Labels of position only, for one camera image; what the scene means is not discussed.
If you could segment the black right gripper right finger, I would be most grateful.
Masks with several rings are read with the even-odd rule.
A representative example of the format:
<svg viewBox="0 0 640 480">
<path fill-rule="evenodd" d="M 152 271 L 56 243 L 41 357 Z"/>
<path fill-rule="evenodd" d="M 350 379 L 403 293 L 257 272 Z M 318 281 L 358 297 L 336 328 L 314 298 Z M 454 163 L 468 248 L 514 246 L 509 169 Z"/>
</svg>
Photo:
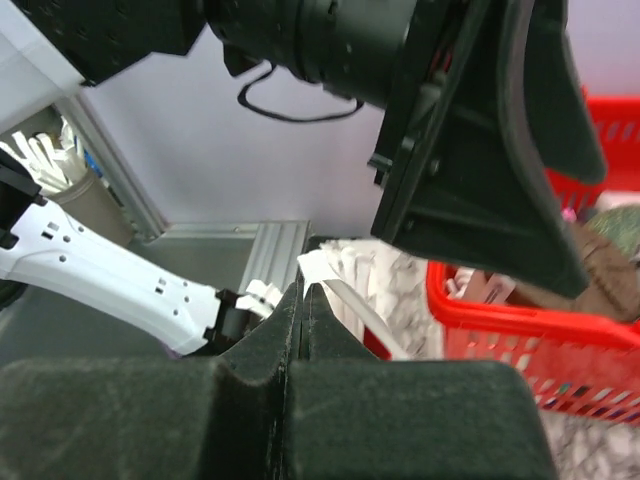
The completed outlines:
<svg viewBox="0 0 640 480">
<path fill-rule="evenodd" d="M 554 479 L 532 393 L 497 361 L 384 361 L 312 287 L 288 370 L 292 479 Z"/>
</svg>

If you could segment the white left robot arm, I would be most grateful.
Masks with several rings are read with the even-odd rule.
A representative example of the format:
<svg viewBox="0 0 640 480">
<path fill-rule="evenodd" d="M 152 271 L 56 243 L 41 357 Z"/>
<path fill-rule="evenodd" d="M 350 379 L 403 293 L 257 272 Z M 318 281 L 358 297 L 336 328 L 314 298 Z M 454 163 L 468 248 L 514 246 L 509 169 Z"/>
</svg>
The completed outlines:
<svg viewBox="0 0 640 480">
<path fill-rule="evenodd" d="M 547 180 L 605 178 L 563 1 L 20 1 L 83 83 L 204 28 L 227 71 L 262 62 L 385 113 L 370 163 L 372 234 L 406 253 L 502 273 L 567 298 L 589 284 Z M 1 158 L 1 276 L 72 298 L 176 354 L 218 355 L 270 315 L 254 297 L 173 275 L 94 233 Z"/>
</svg>

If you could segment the single white straw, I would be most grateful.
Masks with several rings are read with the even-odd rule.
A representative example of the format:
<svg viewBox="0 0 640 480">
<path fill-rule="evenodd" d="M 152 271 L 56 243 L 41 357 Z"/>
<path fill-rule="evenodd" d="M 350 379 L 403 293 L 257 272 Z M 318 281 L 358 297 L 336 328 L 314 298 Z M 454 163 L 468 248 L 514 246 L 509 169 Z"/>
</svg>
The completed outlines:
<svg viewBox="0 0 640 480">
<path fill-rule="evenodd" d="M 334 299 L 338 320 L 365 347 L 381 359 L 405 361 L 410 355 L 394 338 L 387 323 L 368 304 L 365 298 L 333 268 L 324 250 L 316 249 L 297 257 L 303 277 L 303 295 L 312 286 L 320 285 Z M 260 320 L 268 318 L 283 298 L 274 284 L 253 279 L 244 295 L 236 301 L 241 311 L 256 314 Z"/>
</svg>

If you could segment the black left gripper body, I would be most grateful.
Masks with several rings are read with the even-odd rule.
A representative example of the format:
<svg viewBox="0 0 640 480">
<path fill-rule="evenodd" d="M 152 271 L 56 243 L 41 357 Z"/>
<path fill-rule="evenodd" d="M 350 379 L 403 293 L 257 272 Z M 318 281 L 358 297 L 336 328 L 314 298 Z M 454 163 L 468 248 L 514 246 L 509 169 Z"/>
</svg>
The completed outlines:
<svg viewBox="0 0 640 480">
<path fill-rule="evenodd" d="M 393 161 L 372 233 L 461 265 L 516 265 L 530 245 L 527 1 L 474 1 L 444 88 Z"/>
</svg>

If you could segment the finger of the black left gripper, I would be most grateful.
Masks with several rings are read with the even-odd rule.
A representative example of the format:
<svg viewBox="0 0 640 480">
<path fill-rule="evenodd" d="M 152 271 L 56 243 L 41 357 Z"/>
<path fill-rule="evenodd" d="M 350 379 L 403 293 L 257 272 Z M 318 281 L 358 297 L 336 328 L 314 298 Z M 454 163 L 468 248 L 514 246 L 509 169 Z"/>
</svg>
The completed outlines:
<svg viewBox="0 0 640 480">
<path fill-rule="evenodd" d="M 550 168 L 587 185 L 607 173 L 566 32 L 566 1 L 502 3 L 502 136 L 507 174 L 545 183 Z"/>
<path fill-rule="evenodd" d="M 589 284 L 546 173 L 521 185 L 506 171 L 503 136 L 451 119 L 406 206 L 402 250 L 422 258 L 481 268 L 555 292 L 579 296 Z"/>
</svg>

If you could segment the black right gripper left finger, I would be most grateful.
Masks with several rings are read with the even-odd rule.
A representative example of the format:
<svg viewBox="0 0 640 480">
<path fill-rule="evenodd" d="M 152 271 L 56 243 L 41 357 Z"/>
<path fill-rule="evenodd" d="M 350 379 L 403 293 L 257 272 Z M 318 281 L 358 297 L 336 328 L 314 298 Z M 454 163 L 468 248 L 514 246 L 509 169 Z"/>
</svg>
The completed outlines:
<svg viewBox="0 0 640 480">
<path fill-rule="evenodd" d="M 280 479 L 301 290 L 225 354 L 25 360 L 1 371 L 5 479 Z"/>
</svg>

